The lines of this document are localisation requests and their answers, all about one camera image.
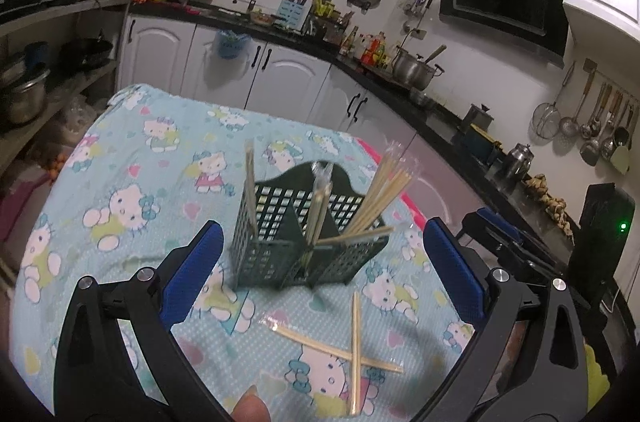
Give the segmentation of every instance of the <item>metal screw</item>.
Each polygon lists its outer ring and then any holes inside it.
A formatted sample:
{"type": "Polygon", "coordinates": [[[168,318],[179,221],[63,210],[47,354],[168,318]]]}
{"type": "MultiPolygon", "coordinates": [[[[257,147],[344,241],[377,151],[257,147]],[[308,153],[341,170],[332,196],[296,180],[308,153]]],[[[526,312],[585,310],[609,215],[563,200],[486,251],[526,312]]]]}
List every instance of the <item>metal screw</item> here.
{"type": "Polygon", "coordinates": [[[556,277],[556,278],[554,278],[552,283],[554,284],[554,287],[556,287],[556,289],[558,289],[558,290],[565,290],[566,289],[566,283],[564,282],[564,279],[556,277]]]}
{"type": "Polygon", "coordinates": [[[505,269],[494,269],[491,275],[496,281],[499,281],[500,283],[504,283],[505,281],[509,280],[509,273],[505,271],[505,269]]]}
{"type": "Polygon", "coordinates": [[[94,282],[94,278],[91,276],[83,276],[78,280],[78,288],[84,290],[86,288],[91,287],[91,284],[94,282]]]}
{"type": "Polygon", "coordinates": [[[151,267],[145,267],[144,269],[140,269],[138,271],[136,277],[139,281],[149,281],[154,277],[154,270],[151,267]]]}

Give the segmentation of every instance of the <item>shelf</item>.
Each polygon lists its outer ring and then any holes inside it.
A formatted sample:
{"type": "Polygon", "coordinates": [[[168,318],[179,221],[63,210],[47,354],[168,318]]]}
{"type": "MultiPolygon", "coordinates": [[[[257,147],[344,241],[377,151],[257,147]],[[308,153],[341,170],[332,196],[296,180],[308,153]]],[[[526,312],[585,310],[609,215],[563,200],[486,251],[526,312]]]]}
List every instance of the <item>shelf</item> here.
{"type": "MultiPolygon", "coordinates": [[[[114,6],[125,6],[129,3],[129,0],[98,0],[102,8],[110,8],[114,6]]],[[[42,11],[32,12],[20,18],[16,18],[5,24],[0,24],[0,37],[7,34],[11,34],[21,28],[29,27],[30,25],[37,24],[39,22],[46,22],[59,16],[65,16],[67,14],[76,14],[76,12],[88,11],[89,9],[98,9],[98,4],[95,0],[81,0],[68,6],[57,6],[44,9],[42,11]]]]}
{"type": "Polygon", "coordinates": [[[65,80],[47,94],[47,107],[40,117],[31,123],[11,129],[0,135],[0,175],[9,167],[12,160],[17,157],[36,133],[47,124],[56,113],[60,112],[72,97],[78,95],[87,86],[95,83],[105,74],[116,70],[118,63],[111,60],[104,67],[100,67],[90,72],[79,72],[75,76],[65,80]]]}

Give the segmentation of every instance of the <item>cabinet handle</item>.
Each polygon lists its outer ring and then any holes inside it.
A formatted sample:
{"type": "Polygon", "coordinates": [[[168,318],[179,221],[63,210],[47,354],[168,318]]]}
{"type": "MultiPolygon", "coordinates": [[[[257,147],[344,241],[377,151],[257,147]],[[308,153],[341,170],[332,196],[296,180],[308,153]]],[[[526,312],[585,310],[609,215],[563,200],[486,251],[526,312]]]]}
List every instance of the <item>cabinet handle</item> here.
{"type": "Polygon", "coordinates": [[[362,106],[362,104],[366,103],[367,101],[369,101],[369,98],[364,98],[360,103],[358,103],[358,108],[356,108],[356,111],[353,112],[353,122],[354,123],[358,122],[358,110],[360,110],[360,107],[362,106]]]}
{"type": "Polygon", "coordinates": [[[131,37],[131,33],[133,32],[133,26],[136,25],[136,21],[132,20],[131,25],[129,25],[129,37],[127,38],[127,43],[131,43],[133,38],[131,37]]]}
{"type": "Polygon", "coordinates": [[[353,102],[358,99],[360,97],[360,92],[358,92],[357,94],[355,94],[352,98],[351,101],[349,101],[349,106],[347,107],[347,117],[351,117],[351,105],[353,105],[353,102]]]}
{"type": "Polygon", "coordinates": [[[258,50],[255,51],[255,58],[254,58],[254,62],[251,63],[251,68],[255,68],[255,64],[258,62],[258,54],[260,54],[260,49],[262,47],[260,45],[258,45],[258,50]]]}
{"type": "Polygon", "coordinates": [[[270,57],[271,57],[271,49],[267,51],[267,59],[264,60],[264,65],[262,65],[262,70],[267,68],[267,63],[269,62],[270,57]]]}

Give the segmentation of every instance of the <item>hello kitty print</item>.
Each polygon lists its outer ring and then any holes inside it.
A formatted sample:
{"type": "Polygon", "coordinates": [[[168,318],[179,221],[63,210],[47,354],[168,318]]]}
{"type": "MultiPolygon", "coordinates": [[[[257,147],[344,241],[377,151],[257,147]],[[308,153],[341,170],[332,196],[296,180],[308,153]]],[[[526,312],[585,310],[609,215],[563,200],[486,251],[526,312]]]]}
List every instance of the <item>hello kitty print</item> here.
{"type": "MultiPolygon", "coordinates": [[[[363,356],[404,371],[362,366],[354,418],[408,422],[420,407],[412,400],[437,389],[473,327],[460,320],[442,290],[417,226],[393,233],[347,285],[234,287],[228,245],[244,186],[246,139],[254,139],[257,181],[302,162],[328,160],[342,166],[354,190],[364,194],[377,168],[376,158],[348,133],[186,100],[146,85],[123,89],[75,147],[34,219],[20,263],[10,355],[45,406],[54,407],[55,348],[77,281],[87,274],[99,283],[124,281],[141,267],[157,267],[172,249],[188,245],[208,219],[222,226],[225,250],[172,333],[229,411],[255,384],[274,422],[348,416],[348,360],[284,339],[261,321],[273,317],[349,350],[354,290],[362,295],[363,356]]],[[[414,221],[400,200],[383,217],[388,225],[414,221]]],[[[143,389],[158,395],[134,331],[126,322],[121,330],[143,389]]]]}

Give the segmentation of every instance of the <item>blue hanging basket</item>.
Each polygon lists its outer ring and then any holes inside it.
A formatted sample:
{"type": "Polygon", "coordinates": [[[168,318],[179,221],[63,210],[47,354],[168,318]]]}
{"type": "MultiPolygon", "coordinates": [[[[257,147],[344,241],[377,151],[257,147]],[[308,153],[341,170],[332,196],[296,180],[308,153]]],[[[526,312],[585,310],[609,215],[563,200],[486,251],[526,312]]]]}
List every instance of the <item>blue hanging basket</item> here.
{"type": "Polygon", "coordinates": [[[221,30],[216,36],[216,51],[222,59],[236,59],[242,54],[251,36],[236,34],[232,30],[221,30]]]}

